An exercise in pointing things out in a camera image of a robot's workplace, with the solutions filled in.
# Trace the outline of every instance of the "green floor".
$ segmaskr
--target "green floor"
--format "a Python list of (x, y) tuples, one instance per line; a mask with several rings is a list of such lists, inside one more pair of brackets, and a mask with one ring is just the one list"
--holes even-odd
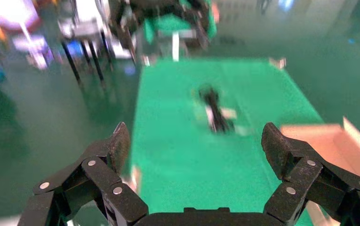
[[(264, 11), (260, 0), (219, 1), (218, 34), (196, 55), (286, 57), (286, 70), (325, 122), (341, 122), (346, 115), (360, 129), (360, 0), (295, 0), (287, 12), (279, 6), (283, 2), (272, 0)], [(59, 50), (53, 9), (40, 15), (37, 32)], [(131, 62), (121, 61), (113, 72), (104, 69), (106, 91), (86, 72), (80, 89), (68, 64), (53, 62), (40, 72), (13, 48), (5, 54), (0, 217), (20, 214), (37, 181), (77, 159), (93, 140), (109, 136), (119, 121), (132, 130), (140, 74), (139, 68), (129, 73)]]

